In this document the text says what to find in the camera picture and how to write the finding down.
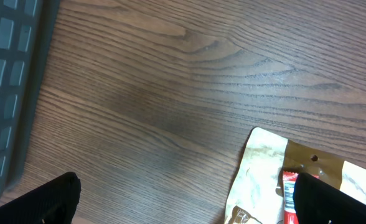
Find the red stick packet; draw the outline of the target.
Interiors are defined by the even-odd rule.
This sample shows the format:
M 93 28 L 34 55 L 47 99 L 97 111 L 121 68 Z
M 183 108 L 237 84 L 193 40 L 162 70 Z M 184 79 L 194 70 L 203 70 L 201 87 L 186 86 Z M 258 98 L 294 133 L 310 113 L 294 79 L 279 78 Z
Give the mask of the red stick packet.
M 298 224 L 298 218 L 294 209 L 294 186 L 298 178 L 298 173 L 283 171 L 284 190 L 284 224 Z

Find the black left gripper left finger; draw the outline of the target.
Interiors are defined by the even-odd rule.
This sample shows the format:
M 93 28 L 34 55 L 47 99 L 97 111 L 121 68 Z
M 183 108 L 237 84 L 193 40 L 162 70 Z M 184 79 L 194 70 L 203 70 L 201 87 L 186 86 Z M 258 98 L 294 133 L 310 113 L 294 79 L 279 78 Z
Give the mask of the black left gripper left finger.
M 71 224 L 80 192 L 76 173 L 66 172 L 1 206 L 0 224 Z

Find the beige snack bag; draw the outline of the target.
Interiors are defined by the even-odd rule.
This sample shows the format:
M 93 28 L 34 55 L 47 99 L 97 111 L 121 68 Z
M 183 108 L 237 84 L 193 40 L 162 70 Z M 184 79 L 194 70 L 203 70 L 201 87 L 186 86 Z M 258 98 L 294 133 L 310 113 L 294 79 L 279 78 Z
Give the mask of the beige snack bag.
M 366 204 L 366 169 L 256 127 L 225 206 L 225 223 L 283 223 L 283 172 L 307 172 Z

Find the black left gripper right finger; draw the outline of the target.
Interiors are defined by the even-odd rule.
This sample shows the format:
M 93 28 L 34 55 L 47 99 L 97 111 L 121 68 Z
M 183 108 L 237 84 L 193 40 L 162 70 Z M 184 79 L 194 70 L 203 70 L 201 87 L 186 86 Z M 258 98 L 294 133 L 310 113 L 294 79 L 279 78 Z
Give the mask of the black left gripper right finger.
M 299 224 L 366 224 L 366 205 L 307 173 L 294 185 Z

